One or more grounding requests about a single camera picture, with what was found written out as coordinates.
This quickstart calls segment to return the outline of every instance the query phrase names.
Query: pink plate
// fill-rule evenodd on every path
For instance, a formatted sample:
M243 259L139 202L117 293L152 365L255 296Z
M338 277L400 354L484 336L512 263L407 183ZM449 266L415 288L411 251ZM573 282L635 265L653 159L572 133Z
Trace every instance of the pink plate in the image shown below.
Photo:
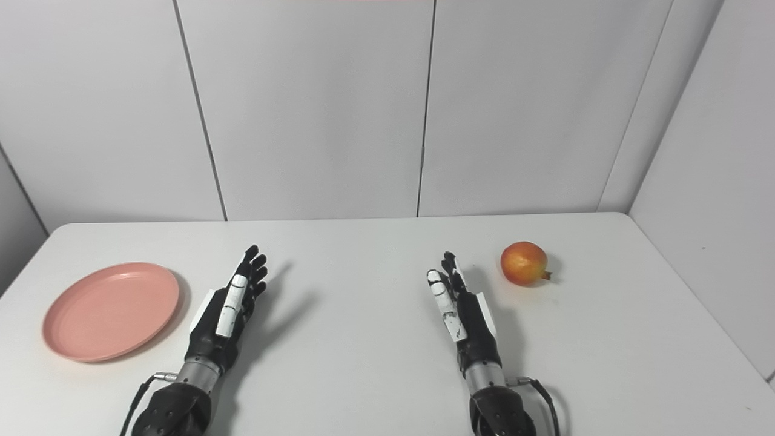
M124 355L164 328L180 290L167 269L128 263L92 272L53 302L43 338L54 352L80 362Z

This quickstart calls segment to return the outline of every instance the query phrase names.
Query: plate rim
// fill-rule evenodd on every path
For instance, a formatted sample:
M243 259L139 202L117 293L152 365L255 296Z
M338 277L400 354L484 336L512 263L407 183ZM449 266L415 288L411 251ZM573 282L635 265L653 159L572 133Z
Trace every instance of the plate rim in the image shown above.
M171 280L170 283L174 283L174 288L175 288L174 297L175 297L175 301L174 301L173 309L169 312L169 314L167 315L167 317L164 320L164 322L160 323L159 327L152 334L149 334L148 337L144 338L142 341L139 341L138 343L134 344L133 346L131 346L129 348L122 349L121 351L117 351L117 352L110 353L110 354L107 354L107 355L100 355L98 357L93 357L93 358L79 358L77 356L69 355L67 353L62 352L62 350L60 348L58 348L55 344L53 344L51 342L52 338L50 337L49 334L47 334L47 331L50 330L50 328L47 328L47 326L49 326L51 324L52 319L53 319L53 309L57 306L58 303L63 301L64 298L67 298L67 295L69 293L73 292L73 291L71 291L72 289L76 288L80 283L86 281L87 279L91 278L92 276L99 275L99 274L104 273L104 272L106 272L108 270L117 269L117 268L121 268L121 267L129 267L131 265L144 265L146 267L150 266L152 269L154 269L154 270L156 270L158 272L161 272L162 275L167 276L167 278ZM40 333L43 336L43 342L45 342L46 346L51 351L53 351L54 354L56 354L56 355L59 355L59 356L61 356L63 358L66 358L66 359L69 359L69 360L72 360L72 361L75 361L75 362L84 362L84 363L103 362L103 361L106 361L106 360L117 358L117 357L122 356L122 355L126 355L126 354L130 353L131 351L135 351L137 348L142 347L148 341L150 341L151 339L156 337L170 323L170 321L172 320L174 314L178 311L178 309L180 307L180 303L181 303L181 285L180 285L179 281L177 280L177 277L175 277L175 274L173 274L173 272L170 271L168 268L165 268L165 267L163 267L163 266L161 266L159 264L155 264L155 263L152 263L152 262L143 262L143 261L122 262L122 263L119 263L119 264L106 266L104 268L100 268L100 269L98 269L96 271L90 272L89 274L87 274L87 275L81 277L80 279L76 280L73 284L69 285L64 291L62 291L62 293L60 293L57 296L57 298L54 299L54 301L49 305L48 310L46 310L46 315L43 317L43 325L41 326Z

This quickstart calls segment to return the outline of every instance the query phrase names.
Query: panel seam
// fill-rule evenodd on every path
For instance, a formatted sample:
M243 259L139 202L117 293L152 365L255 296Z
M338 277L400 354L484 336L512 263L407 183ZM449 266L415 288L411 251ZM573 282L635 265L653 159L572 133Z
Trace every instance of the panel seam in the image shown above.
M415 217L420 217L420 199L422 198L422 172L425 168L425 136L428 132L428 99L431 89L431 63L433 62L433 35L436 31L436 0L433 0L431 14L431 40L428 49L428 77L425 82L425 114L422 117L422 147L420 149L420 176L417 184L417 211Z
M13 179L16 180L16 184L18 185L19 190L22 191L22 195L24 196L24 199L27 201L29 208L33 211L33 215L35 216L35 219L38 221L40 228L43 229L43 234L45 234L46 238L48 238L49 236L51 236L51 234L49 234L49 231L46 228L46 225L43 224L43 218L40 217L40 214L38 213L38 209L36 209L35 205L33 204L33 200L29 197L29 193L24 188L24 185L22 185L22 179L20 179L19 174L16 173L16 169L11 164L11 159L8 157L7 153L5 152L5 149L3 149L2 144L0 144L0 157L8 165L8 169L11 172L11 176L13 176Z
M181 19L181 10L177 6L177 0L172 0L172 6L175 8L175 19L177 20L177 28L181 33L181 42L183 43L183 52L186 56L186 65L188 66L188 75L191 77L191 87L194 89L194 98L196 100L196 107L199 111L199 121L201 123L201 130L205 135L205 145L207 146L207 155L210 158L210 167L212 168L212 177L215 179L215 190L218 192L218 201L221 203L221 212L223 213L223 220L228 221L229 218L226 215L226 204L223 202L223 192L221 191L221 181L218 178L218 168L215 167L215 157L212 154L212 145L210 144L210 134L207 131L207 123L205 122L205 112L202 110L202 100L199 98L199 88L196 84L196 77L194 76L194 67L191 65L191 54L188 51L188 42L186 41L186 34L183 30L183 20Z
M660 29L660 34L656 38L656 43L654 44L654 50L651 52L651 58L649 59L649 64L648 66L646 66L646 72L643 74L643 80L640 82L640 88L638 88L638 95L635 97L635 101L632 104L632 109L630 109L629 117L627 118L627 123L625 124L625 129L624 131L622 131L622 137L619 139L619 145L616 148L616 154L614 155L614 160L611 162L611 169L608 171L608 177L605 178L603 189L600 191L600 199L598 199L598 206L595 208L595 211L600 210L600 205L603 202L603 196L605 195L605 189L608 187L608 182L611 180L611 174L613 174L614 166L616 166L616 161L619 159L619 153L622 151L622 144L625 142L625 137L627 136L627 130L629 130L629 125L632 122L632 115L635 113L635 109L638 107L640 94L641 92L643 92L643 86L646 84L646 79L649 77L649 71L651 71L651 64L652 62L654 62L654 57L656 56L656 50L660 46L660 41L662 40L662 35L665 31L665 26L667 25L667 19L670 17L670 12L673 11L674 3L675 3L675 0L670 2L670 7L667 8L665 19L662 21L662 28Z

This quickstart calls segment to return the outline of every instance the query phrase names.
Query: silver metal cylinder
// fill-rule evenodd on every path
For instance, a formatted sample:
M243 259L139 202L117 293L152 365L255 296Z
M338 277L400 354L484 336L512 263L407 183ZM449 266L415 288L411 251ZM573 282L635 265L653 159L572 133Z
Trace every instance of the silver metal cylinder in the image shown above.
M471 395L490 386L506 386L503 368L495 362L476 362L466 369L463 376Z
M189 358L177 374L178 383L196 386L208 395L221 376L219 367L206 358Z

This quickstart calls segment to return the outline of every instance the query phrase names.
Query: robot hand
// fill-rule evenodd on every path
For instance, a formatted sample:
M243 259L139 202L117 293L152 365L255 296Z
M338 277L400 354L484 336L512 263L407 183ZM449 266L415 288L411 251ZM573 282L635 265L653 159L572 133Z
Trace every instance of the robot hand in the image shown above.
M454 254L444 253L441 265L446 274L435 269L428 271L428 284L457 346L458 366L471 395L471 429L476 436L536 436L536 427L523 408L522 398L506 386L484 294L468 291ZM549 394L537 380L520 380L533 385L547 399L555 435L559 436Z
M121 435L129 425L132 412L154 379L173 382L157 390L148 407L137 417L133 436L202 436L210 425L210 394L218 381L237 359L237 341L253 315L255 300L267 285L267 257L253 245L229 280L229 284L211 291L192 324L183 368L178 374L158 372L141 385Z

